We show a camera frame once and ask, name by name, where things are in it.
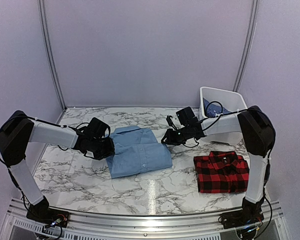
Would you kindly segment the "light blue long sleeve shirt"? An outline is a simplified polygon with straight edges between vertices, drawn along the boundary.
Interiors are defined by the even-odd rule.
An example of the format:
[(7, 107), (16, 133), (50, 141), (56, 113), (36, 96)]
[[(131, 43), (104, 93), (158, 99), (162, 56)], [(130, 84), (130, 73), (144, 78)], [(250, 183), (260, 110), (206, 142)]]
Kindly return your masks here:
[(116, 128), (110, 134), (114, 154), (106, 158), (112, 179), (157, 171), (173, 166), (165, 144), (159, 143), (153, 131), (139, 126)]

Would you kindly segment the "red black plaid shirt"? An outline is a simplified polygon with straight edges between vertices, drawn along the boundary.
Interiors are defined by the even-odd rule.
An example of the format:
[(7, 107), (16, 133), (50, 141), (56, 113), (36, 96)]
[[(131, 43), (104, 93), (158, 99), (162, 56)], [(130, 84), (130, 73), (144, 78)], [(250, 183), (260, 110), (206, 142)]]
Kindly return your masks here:
[(195, 156), (193, 163), (201, 194), (243, 193), (248, 188), (248, 162), (234, 151), (211, 151)]

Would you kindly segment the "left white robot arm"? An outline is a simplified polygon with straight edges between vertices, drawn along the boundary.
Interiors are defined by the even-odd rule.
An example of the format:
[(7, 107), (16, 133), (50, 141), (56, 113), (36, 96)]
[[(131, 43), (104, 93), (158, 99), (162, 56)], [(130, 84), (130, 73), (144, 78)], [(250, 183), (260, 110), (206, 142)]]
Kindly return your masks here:
[(72, 127), (44, 121), (16, 110), (0, 127), (0, 162), (6, 167), (15, 187), (21, 192), (30, 220), (50, 224), (66, 222), (69, 213), (55, 210), (40, 190), (27, 160), (29, 146), (61, 147), (74, 150), (93, 160), (103, 160), (115, 152), (111, 128), (93, 118)]

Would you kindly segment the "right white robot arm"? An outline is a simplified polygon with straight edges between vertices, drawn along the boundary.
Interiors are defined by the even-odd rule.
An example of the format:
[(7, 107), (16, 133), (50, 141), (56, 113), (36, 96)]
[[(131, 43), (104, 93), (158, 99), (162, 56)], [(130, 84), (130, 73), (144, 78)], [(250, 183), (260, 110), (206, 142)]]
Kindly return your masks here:
[(242, 133), (249, 155), (249, 177), (242, 209), (221, 215), (221, 221), (234, 225), (250, 224), (255, 219), (263, 219), (261, 206), (266, 199), (265, 186), (270, 176), (270, 155), (275, 145), (276, 131), (265, 113), (254, 105), (247, 109), (230, 113), (219, 113), (217, 117), (199, 120), (190, 107), (176, 113), (182, 128), (177, 128), (169, 115), (169, 128), (161, 142), (167, 145), (185, 145), (187, 140), (239, 132)]

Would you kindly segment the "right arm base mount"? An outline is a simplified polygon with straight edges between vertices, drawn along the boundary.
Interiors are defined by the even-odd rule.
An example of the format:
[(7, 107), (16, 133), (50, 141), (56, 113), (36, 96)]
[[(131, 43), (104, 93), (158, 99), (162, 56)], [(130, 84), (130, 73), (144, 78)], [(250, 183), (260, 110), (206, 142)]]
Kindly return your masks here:
[(250, 210), (241, 209), (236, 211), (224, 212), (218, 218), (224, 229), (243, 227), (246, 225), (261, 223), (264, 220), (264, 215), (261, 210), (252, 214)]

